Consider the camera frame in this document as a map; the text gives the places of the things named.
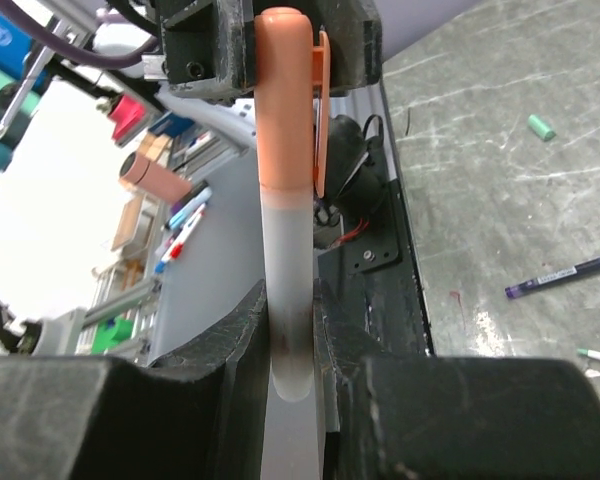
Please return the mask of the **small green pen cap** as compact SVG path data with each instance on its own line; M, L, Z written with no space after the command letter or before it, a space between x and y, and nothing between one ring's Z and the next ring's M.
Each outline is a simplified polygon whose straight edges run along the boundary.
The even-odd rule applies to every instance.
M531 114L527 119L529 129L543 142L547 142L556 137L553 128L544 120L535 114Z

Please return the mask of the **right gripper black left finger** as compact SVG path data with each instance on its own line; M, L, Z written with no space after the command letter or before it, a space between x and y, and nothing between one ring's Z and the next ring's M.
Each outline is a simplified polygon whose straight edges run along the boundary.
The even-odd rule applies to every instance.
M267 296L257 282L229 314L151 365L157 478L259 478L269 364Z

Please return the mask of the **dark blue pen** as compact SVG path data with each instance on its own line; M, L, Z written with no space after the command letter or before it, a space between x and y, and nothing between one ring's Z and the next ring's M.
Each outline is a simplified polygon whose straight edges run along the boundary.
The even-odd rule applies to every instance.
M600 257L583 263L558 270L549 274L526 280L522 283L506 287L505 295L508 299L517 299L536 291L556 286L565 282L580 280L600 273Z

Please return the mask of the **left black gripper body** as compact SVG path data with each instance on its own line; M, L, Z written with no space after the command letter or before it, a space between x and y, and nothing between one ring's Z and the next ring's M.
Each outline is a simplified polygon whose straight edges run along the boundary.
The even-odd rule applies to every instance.
M273 7L306 15L313 39L331 48L331 92L377 83L382 65L381 18L372 1L159 1L157 26L165 74L181 98L240 98L255 85L254 19Z

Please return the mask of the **grey marker orange tip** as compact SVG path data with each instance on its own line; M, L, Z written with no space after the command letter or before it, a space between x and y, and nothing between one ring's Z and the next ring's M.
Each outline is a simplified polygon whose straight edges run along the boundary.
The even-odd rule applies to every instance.
M273 382L280 398L298 402L313 381L312 194L260 196Z

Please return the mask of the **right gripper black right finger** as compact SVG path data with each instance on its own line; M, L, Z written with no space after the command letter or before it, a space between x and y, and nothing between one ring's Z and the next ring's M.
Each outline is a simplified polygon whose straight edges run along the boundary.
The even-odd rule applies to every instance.
M383 479L386 448L377 426L379 401L366 385L367 364L429 354L383 346L351 319L323 279L313 284L313 344L321 477Z

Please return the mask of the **large orange marker cap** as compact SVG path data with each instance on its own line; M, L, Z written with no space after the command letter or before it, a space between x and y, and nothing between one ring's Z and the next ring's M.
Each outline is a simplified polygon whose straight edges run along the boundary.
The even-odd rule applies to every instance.
M326 32L313 43L309 18L273 7L255 18L254 88L260 185L325 195L331 48Z

